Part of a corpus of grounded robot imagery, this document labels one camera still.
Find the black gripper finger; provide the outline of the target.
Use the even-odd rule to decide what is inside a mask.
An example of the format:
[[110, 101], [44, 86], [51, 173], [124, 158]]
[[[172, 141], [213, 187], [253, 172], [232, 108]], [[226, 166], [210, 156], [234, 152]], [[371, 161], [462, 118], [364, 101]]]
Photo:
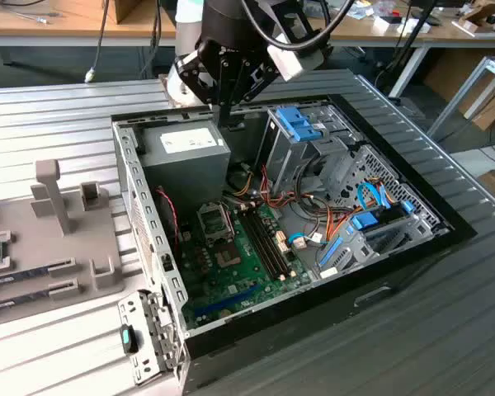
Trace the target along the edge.
[[231, 110], [243, 101], [253, 100], [278, 76], [279, 71], [271, 59], [243, 59], [233, 78], [228, 80], [224, 100], [224, 123], [229, 122]]
[[214, 122], [224, 126], [231, 109], [231, 61], [213, 40], [200, 40], [191, 53], [178, 57], [176, 71], [196, 97], [211, 107]]

